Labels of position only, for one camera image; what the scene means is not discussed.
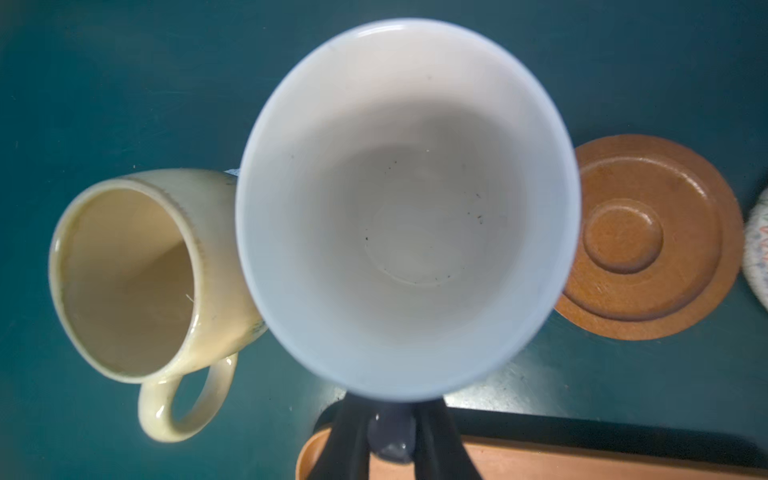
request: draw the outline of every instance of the tabletop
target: tabletop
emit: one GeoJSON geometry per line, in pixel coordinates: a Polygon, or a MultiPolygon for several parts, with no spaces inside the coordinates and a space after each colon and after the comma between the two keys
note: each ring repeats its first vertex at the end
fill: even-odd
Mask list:
{"type": "MultiPolygon", "coordinates": [[[[6,0],[0,476],[291,478],[341,389],[267,333],[240,354],[227,401],[205,430],[153,442],[138,424],[138,386],[99,375],[59,325],[48,245],[67,203],[97,181],[159,167],[236,167],[294,64],[341,31],[393,17],[454,22],[507,48],[552,96],[574,145],[623,133],[669,138],[714,164],[745,213],[768,184],[763,0],[6,0]]],[[[702,442],[719,435],[748,452],[734,463],[768,467],[766,341],[768,313],[739,276],[706,319],[659,340],[606,339],[552,313],[525,350],[447,399],[537,415],[493,414],[495,425],[517,418],[529,430],[562,420],[697,432],[702,442]]],[[[184,379],[179,413],[204,375],[184,379]]]]}

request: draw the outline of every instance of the wooden lid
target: wooden lid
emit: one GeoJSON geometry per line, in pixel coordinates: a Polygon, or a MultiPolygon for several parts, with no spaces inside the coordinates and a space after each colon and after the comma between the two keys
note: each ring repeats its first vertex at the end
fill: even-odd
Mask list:
{"type": "Polygon", "coordinates": [[[672,335],[703,319],[736,279],[739,204],[715,167],[646,135],[576,149],[581,237],[555,309],[615,339],[672,335]]]}

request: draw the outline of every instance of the mug rim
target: mug rim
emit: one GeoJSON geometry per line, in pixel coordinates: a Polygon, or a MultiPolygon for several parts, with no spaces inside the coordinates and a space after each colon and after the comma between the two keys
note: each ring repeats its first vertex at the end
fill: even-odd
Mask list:
{"type": "Polygon", "coordinates": [[[100,374],[108,377],[109,379],[116,380],[122,383],[144,383],[149,379],[153,379],[158,376],[167,376],[170,370],[181,361],[181,358],[186,354],[189,349],[189,341],[192,337],[194,327],[197,324],[199,318],[199,302],[200,291],[202,286],[200,285],[200,279],[202,276],[202,259],[200,258],[200,252],[197,249],[195,242],[195,235],[191,228],[191,223],[187,216],[184,214],[183,209],[174,202],[174,200],[159,187],[138,179],[132,178],[130,175],[126,177],[111,178],[109,180],[103,180],[97,184],[91,185],[89,188],[83,190],[78,194],[61,214],[56,228],[54,229],[53,238],[51,239],[51,246],[48,251],[48,285],[51,290],[51,298],[53,299],[54,308],[57,313],[59,323],[64,328],[70,341],[80,353],[80,355],[100,374]],[[144,194],[156,204],[160,205],[168,216],[174,221],[176,227],[179,229],[182,238],[184,239],[184,245],[187,248],[187,254],[190,258],[192,266],[192,277],[194,283],[194,301],[192,307],[192,314],[190,316],[189,326],[187,332],[184,334],[184,340],[181,342],[178,350],[159,369],[148,373],[146,375],[135,376],[127,375],[125,373],[116,372],[113,369],[106,367],[104,364],[96,360],[83,342],[80,341],[77,332],[73,328],[70,319],[67,317],[67,310],[65,308],[65,302],[62,296],[62,280],[61,280],[61,262],[62,246],[69,235],[69,229],[72,224],[77,220],[79,213],[82,209],[88,205],[91,201],[99,197],[100,195],[109,191],[116,190],[131,190],[144,194]]]}
{"type": "Polygon", "coordinates": [[[270,95],[253,125],[243,151],[240,165],[240,181],[235,202],[235,228],[240,263],[243,267],[243,275],[251,295],[275,337],[295,359],[318,376],[364,396],[393,402],[422,401],[443,396],[466,386],[502,366],[530,342],[544,324],[548,315],[551,314],[568,279],[568,273],[576,253],[578,234],[581,229],[581,188],[578,165],[571,138],[554,102],[538,79],[512,53],[475,31],[448,22],[426,18],[393,18],[371,22],[351,28],[323,42],[299,61],[270,95]],[[541,111],[547,122],[548,130],[552,132],[552,136],[556,140],[559,167],[563,171],[564,186],[568,190],[566,193],[568,202],[564,207],[567,211],[565,212],[566,221],[561,235],[563,240],[559,243],[558,250],[552,253],[552,256],[557,259],[555,265],[558,266],[551,275],[553,281],[549,283],[546,289],[542,289],[542,301],[539,306],[528,312],[527,318],[521,323],[515,338],[505,343],[506,348],[498,349],[486,361],[468,366],[467,369],[458,374],[454,372],[451,375],[445,375],[445,378],[440,379],[438,382],[430,382],[431,385],[428,387],[421,389],[409,387],[398,389],[397,391],[384,391],[381,385],[372,382],[370,379],[345,378],[344,375],[333,368],[331,363],[324,362],[321,355],[302,350],[294,344],[290,331],[279,320],[276,320],[271,311],[270,302],[261,294],[260,284],[263,282],[263,278],[257,279],[258,275],[253,271],[249,250],[246,248],[247,242],[245,240],[248,238],[248,235],[245,227],[247,219],[244,215],[246,211],[245,206],[250,199],[250,194],[248,192],[249,189],[245,188],[243,180],[247,180],[249,177],[257,174],[254,170],[255,162],[253,159],[258,148],[259,137],[263,131],[263,123],[273,115],[273,111],[277,108],[279,101],[285,98],[286,90],[289,87],[289,80],[295,80],[295,77],[305,75],[306,72],[303,70],[309,62],[322,49],[327,48],[328,45],[334,42],[352,41],[355,37],[403,28],[432,29],[433,31],[442,31],[446,35],[465,38],[494,56],[500,63],[509,66],[511,70],[519,75],[524,84],[525,95],[532,98],[534,103],[536,103],[537,108],[541,111]]]}

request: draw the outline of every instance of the white patterned object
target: white patterned object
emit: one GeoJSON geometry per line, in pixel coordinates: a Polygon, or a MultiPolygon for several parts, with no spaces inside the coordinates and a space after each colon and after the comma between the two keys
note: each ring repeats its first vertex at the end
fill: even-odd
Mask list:
{"type": "Polygon", "coordinates": [[[744,276],[768,309],[768,189],[761,193],[746,222],[744,242],[744,276]]]}

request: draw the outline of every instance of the cup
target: cup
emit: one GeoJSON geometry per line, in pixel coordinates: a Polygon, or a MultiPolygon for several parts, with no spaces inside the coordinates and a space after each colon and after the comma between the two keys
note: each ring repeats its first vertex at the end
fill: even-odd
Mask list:
{"type": "Polygon", "coordinates": [[[97,371],[141,384],[139,421],[160,442],[216,415],[237,352],[266,330],[237,257],[235,180],[191,169],[106,180],[69,204],[53,236],[48,275],[64,330],[97,371]],[[207,366],[194,407],[174,420],[181,377],[207,366]]]}
{"type": "Polygon", "coordinates": [[[243,153],[237,246],[306,368],[417,402],[536,334],[580,204],[570,138],[531,72],[473,31],[396,19],[329,40],[273,92],[243,153]]]}

